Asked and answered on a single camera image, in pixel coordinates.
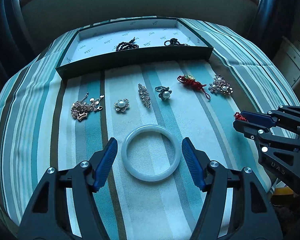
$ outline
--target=metal screw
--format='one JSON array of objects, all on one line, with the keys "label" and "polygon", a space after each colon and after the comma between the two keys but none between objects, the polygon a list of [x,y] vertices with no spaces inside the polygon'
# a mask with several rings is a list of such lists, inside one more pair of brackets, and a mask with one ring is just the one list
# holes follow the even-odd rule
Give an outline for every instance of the metal screw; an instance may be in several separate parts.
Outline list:
[{"label": "metal screw", "polygon": [[54,173],[56,169],[54,167],[50,167],[48,170],[47,170],[47,173],[51,174],[51,173]]},{"label": "metal screw", "polygon": [[89,162],[83,161],[82,163],[80,163],[80,166],[83,167],[83,168],[88,167],[89,166]]},{"label": "metal screw", "polygon": [[216,168],[216,167],[219,166],[219,163],[216,162],[216,161],[211,161],[211,162],[210,162],[210,166]]},{"label": "metal screw", "polygon": [[251,173],[252,172],[252,169],[249,168],[249,167],[245,167],[243,170],[244,170],[245,173]]}]

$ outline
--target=black bead necklace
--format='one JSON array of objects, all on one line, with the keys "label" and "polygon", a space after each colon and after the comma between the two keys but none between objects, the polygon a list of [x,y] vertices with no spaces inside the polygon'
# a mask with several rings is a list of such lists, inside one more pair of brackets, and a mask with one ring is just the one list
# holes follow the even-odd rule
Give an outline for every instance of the black bead necklace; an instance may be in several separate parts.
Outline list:
[{"label": "black bead necklace", "polygon": [[118,44],[117,48],[115,49],[115,51],[119,51],[119,50],[127,50],[127,49],[138,49],[139,46],[137,44],[133,44],[135,41],[135,37],[129,41],[129,42],[121,42]]}]

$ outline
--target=red string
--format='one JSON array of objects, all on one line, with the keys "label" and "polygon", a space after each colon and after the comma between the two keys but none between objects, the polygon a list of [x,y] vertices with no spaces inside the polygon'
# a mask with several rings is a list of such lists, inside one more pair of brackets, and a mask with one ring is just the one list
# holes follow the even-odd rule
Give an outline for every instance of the red string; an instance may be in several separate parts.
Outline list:
[{"label": "red string", "polygon": [[236,119],[236,120],[241,120],[241,121],[248,121],[246,118],[244,118],[239,112],[236,112],[235,114],[234,114],[234,118]]},{"label": "red string", "polygon": [[184,76],[178,76],[177,77],[178,81],[181,82],[182,84],[186,85],[186,86],[191,86],[192,88],[196,89],[196,90],[202,90],[204,92],[204,94],[206,95],[206,98],[210,100],[210,95],[205,92],[204,87],[205,85],[202,85],[200,82],[197,82],[193,79],[190,78],[185,78]]}]

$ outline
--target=striped fabric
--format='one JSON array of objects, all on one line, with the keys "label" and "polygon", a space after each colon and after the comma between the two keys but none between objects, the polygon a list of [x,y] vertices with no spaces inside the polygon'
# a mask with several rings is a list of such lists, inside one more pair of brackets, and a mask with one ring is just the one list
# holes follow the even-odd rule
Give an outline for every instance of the striped fabric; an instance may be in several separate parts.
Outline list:
[{"label": "striped fabric", "polygon": [[[275,178],[258,164],[252,140],[232,126],[237,111],[266,112],[278,105],[299,105],[283,76],[252,43],[230,29],[196,20],[182,19],[213,47],[208,62],[180,61],[127,66],[61,81],[57,62],[77,30],[56,39],[45,53],[13,76],[0,94],[0,208],[20,224],[26,205],[46,169],[73,168],[101,150],[110,137],[118,140],[118,155],[106,185],[94,198],[111,239],[189,239],[199,217],[205,194],[194,186],[182,157],[168,179],[146,183],[125,170],[120,148],[125,136],[143,124],[159,124],[181,143],[189,137],[197,149],[224,166],[241,170],[249,166],[268,191]],[[176,77],[191,74],[209,84],[221,74],[234,89],[231,98],[187,90]],[[152,106],[138,98],[138,83],[144,84]],[[169,86],[173,93],[161,101],[156,86]],[[104,94],[104,109],[75,121],[70,107],[86,92]],[[125,114],[114,102],[128,98]],[[276,135],[292,134],[274,128]],[[130,145],[129,159],[146,174],[167,169],[173,159],[169,141],[155,133],[138,136]],[[72,231],[80,236],[71,189],[67,202]],[[229,189],[220,235],[227,232],[232,203]]]}]

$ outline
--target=rhinestone brooch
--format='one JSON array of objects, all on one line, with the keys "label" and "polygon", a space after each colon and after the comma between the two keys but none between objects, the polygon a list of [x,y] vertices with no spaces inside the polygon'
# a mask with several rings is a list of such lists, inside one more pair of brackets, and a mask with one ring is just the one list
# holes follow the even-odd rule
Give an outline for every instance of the rhinestone brooch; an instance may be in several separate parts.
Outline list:
[{"label": "rhinestone brooch", "polygon": [[150,108],[151,100],[150,100],[150,96],[149,96],[148,90],[146,89],[146,87],[144,87],[141,84],[138,84],[138,88],[139,88],[138,92],[139,92],[139,97],[141,99],[141,102],[146,107]]},{"label": "rhinestone brooch", "polygon": [[233,93],[230,84],[227,83],[220,75],[215,75],[213,80],[213,83],[210,83],[210,87],[208,87],[211,93],[220,93],[224,95],[231,95],[231,93]]}]

